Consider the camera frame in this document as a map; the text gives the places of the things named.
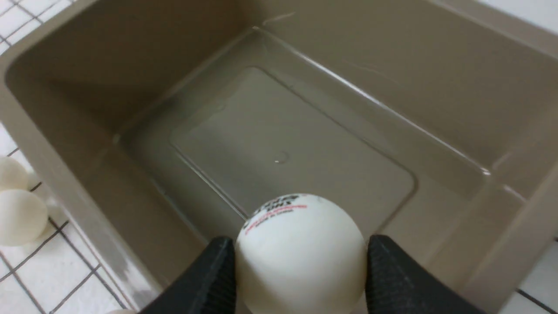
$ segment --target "ping pong ball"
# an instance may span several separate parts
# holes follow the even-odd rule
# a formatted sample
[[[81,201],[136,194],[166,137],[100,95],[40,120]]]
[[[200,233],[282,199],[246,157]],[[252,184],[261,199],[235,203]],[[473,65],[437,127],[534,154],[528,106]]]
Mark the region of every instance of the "ping pong ball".
[[[239,295],[254,314],[348,314],[364,292],[364,238],[325,198],[278,197],[242,227],[236,273]]]
[[[46,205],[24,190],[0,192],[0,245],[17,246],[38,238],[48,221]]]
[[[27,189],[27,171],[11,157],[0,157],[0,191]]]

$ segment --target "beige plastic bin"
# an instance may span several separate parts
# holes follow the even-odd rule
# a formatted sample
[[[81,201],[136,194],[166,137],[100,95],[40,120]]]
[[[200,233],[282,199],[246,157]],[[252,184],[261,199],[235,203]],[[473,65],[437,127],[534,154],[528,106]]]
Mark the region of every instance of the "beige plastic bin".
[[[558,229],[557,56],[465,0],[80,0],[0,116],[136,307],[306,192],[496,312]]]

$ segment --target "grout line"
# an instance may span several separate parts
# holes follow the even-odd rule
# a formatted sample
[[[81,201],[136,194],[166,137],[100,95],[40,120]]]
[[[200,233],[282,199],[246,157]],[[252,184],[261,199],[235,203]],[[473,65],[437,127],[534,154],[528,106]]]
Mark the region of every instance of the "grout line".
[[[16,4],[13,1],[10,1],[10,2],[12,2],[12,6],[9,7],[7,10],[5,10],[4,12],[0,13],[0,17],[3,16],[6,12],[8,12],[9,10],[13,9],[13,7],[16,6]]]
[[[23,291],[25,291],[25,294],[29,297],[29,299],[31,299],[31,302],[33,302],[33,304],[37,307],[37,310],[39,312],[41,312],[41,314],[46,314],[45,310],[43,310],[41,305],[37,302],[37,299],[35,299],[33,294],[31,294],[31,292],[27,289],[27,287],[25,287],[25,285],[21,281],[20,276],[17,275],[17,273],[13,272],[13,268],[10,266],[10,264],[8,263],[8,260],[4,257],[4,254],[2,254],[2,252],[0,252],[0,259],[2,259],[4,264],[6,264],[9,271],[13,273],[13,277],[15,278],[17,283],[20,285],[20,287],[23,289]]]
[[[85,265],[87,265],[87,267],[89,269],[97,270],[100,267],[100,264],[99,264],[99,265],[97,265],[96,268],[93,268],[93,266],[91,264],[89,264],[87,259],[78,250],[78,248],[76,248],[75,245],[70,241],[70,239],[68,239],[68,236],[66,236],[66,234],[62,231],[62,228],[64,228],[64,226],[66,226],[66,224],[68,224],[67,221],[60,228],[58,228],[58,226],[56,225],[56,222],[54,222],[54,220],[52,220],[50,217],[49,217],[49,221],[53,225],[53,227],[60,232],[60,235],[64,238],[64,240],[66,240],[68,245],[70,245],[70,247],[76,252],[76,254],[79,256],[79,258],[81,258],[81,260],[85,263]],[[101,281],[101,283],[103,284],[103,286],[105,286],[105,288],[108,290],[108,292],[110,294],[112,294],[112,296],[116,299],[116,302],[118,302],[118,304],[122,308],[126,308],[126,305],[124,304],[124,302],[122,302],[122,300],[118,297],[118,295],[114,292],[114,290],[112,290],[112,288],[108,285],[108,283],[96,271],[95,271],[95,276]]]
[[[36,189],[38,189],[38,188],[41,186],[41,184],[42,184],[42,182],[37,183],[37,185],[34,186],[34,187],[32,187],[32,188],[29,190],[29,192],[35,191]]]
[[[91,272],[89,272],[89,274],[87,276],[85,276],[85,278],[74,288],[72,289],[72,291],[70,291],[70,293],[68,293],[68,295],[62,299],[62,301],[60,301],[60,303],[58,303],[58,305],[49,312],[49,314],[53,314],[56,311],[58,311],[58,309],[64,305],[64,303],[66,303],[66,301],[79,289],[83,286],[84,283],[87,282],[87,280],[93,275],[95,274],[95,272],[97,271],[97,269],[99,269],[100,265],[98,265],[97,267],[95,267],[93,270],[91,270]]]
[[[13,154],[17,153],[18,150],[20,150],[20,148],[19,148],[19,147],[16,147],[16,149],[12,150],[11,153],[8,154],[8,157],[10,157],[10,156],[12,156]]]
[[[126,309],[126,305],[122,302],[122,300],[120,300],[120,298],[118,297],[118,295],[116,294],[116,292],[114,292],[114,290],[112,290],[112,288],[108,285],[108,283],[103,279],[103,277],[101,277],[101,275],[99,275],[98,272],[95,272],[95,276],[97,277],[97,279],[99,279],[101,281],[101,283],[103,284],[103,286],[105,286],[105,288],[108,290],[108,292],[110,294],[112,294],[112,296],[116,299],[116,302],[118,302],[118,304],[120,305],[120,307],[122,307],[123,309]]]
[[[550,314],[558,314],[556,313],[556,311],[554,311],[552,308],[549,308],[546,304],[542,303],[541,301],[535,299],[534,297],[532,297],[530,294],[528,294],[527,292],[521,290],[521,289],[517,289],[517,293],[521,294],[522,296],[524,296],[524,298],[528,299],[529,301],[533,302],[534,304],[538,305],[539,307],[541,307],[542,309],[544,309],[545,311],[547,311]]]
[[[93,266],[91,264],[89,264],[89,262],[87,261],[87,259],[83,256],[83,254],[78,250],[78,248],[75,247],[75,245],[70,241],[70,239],[68,239],[68,236],[66,236],[66,234],[62,231],[63,227],[58,228],[58,226],[56,225],[56,223],[49,218],[50,223],[54,226],[54,228],[56,228],[58,231],[60,231],[60,235],[64,238],[64,240],[66,240],[66,242],[68,243],[68,245],[71,246],[72,249],[74,249],[74,251],[77,253],[77,255],[79,256],[79,258],[81,258],[81,260],[85,263],[85,265],[87,265],[87,267],[90,270],[93,270]]]
[[[61,228],[64,228],[64,226],[66,226],[68,224],[68,222],[64,222],[64,224],[62,225]],[[23,266],[28,260],[30,260],[33,256],[35,256],[35,254],[37,254],[39,252],[39,250],[42,249],[43,246],[45,246],[45,244],[47,242],[49,242],[50,240],[52,240],[53,237],[55,237],[58,233],[60,233],[60,230],[56,230],[52,235],[50,235],[45,241],[43,241],[41,243],[41,245],[39,245],[35,251],[33,251],[31,254],[29,254],[28,257],[26,257],[23,261],[21,261],[19,264],[17,264],[17,266],[15,266],[13,269],[11,269],[4,277],[0,278],[0,282],[4,281],[4,279],[8,278],[9,275],[13,274],[15,271],[17,271],[21,266]]]

